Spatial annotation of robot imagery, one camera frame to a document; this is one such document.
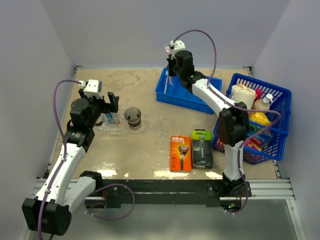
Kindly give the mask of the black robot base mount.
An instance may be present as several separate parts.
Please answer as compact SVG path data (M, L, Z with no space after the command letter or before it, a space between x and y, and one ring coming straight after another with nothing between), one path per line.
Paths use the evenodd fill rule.
M104 200L107 208L124 204L205 205L219 208L251 197L250 184L228 186L222 179L103 179L88 199Z

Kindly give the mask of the pink toothbrush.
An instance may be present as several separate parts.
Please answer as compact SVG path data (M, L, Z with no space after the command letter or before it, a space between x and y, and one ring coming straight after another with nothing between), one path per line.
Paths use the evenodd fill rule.
M172 64L172 49L169 45L165 45L165 52L166 52L166 60L167 60L167 77L168 77L168 83L173 86L173 64Z

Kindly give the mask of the light blue toothpaste tube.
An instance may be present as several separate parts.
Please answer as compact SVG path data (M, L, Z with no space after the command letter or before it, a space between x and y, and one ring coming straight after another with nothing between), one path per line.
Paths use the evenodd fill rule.
M114 124L114 119L112 117L112 114L110 112L105 114L106 121L108 122L109 125Z

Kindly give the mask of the blue toothbrush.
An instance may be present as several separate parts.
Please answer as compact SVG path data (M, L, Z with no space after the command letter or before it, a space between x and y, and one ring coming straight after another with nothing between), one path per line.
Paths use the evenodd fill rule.
M166 72L165 72L165 81L164 81L164 91L163 91L164 94L167 93L168 81L169 81L169 73L168 73L168 70L166 70Z

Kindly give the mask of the glass cup with brown band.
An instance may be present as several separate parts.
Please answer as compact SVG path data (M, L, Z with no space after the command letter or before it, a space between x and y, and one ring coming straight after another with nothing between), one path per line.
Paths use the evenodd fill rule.
M96 121L96 123L95 123L94 126L95 126L95 127L102 126L104 123L105 123L105 117L104 117L103 114L101 114L101 115L98 117L98 119L97 119L97 121Z

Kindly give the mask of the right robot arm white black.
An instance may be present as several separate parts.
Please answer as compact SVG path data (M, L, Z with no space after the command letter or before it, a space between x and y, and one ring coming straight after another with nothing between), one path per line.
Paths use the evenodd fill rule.
M179 77L182 87L204 101L218 115L218 137L224 144L226 160L222 189L227 196L233 197L246 183L243 169L244 143L249 131L246 105L234 102L212 87L210 80L195 70L190 51L173 52L167 61L169 76Z

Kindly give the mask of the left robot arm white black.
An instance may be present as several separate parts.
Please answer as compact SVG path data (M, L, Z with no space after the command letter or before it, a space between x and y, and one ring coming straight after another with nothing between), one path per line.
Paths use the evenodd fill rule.
M68 230L72 212L89 194L99 196L104 190L102 176L86 171L73 186L72 176L86 155L95 136L94 126L101 114L117 113L119 97L108 92L109 102L98 92L79 91L71 103L70 120L64 134L66 144L46 182L33 198L26 198L22 212L31 231L63 236Z

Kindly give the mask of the white toothpaste tube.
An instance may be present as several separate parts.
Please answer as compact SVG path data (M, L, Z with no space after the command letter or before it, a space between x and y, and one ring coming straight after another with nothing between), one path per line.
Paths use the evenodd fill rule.
M113 124L116 125L116 126L118 126L118 125L121 123L120 117L119 117L118 113L116 113L116 112L111 112L111 116L112 116Z

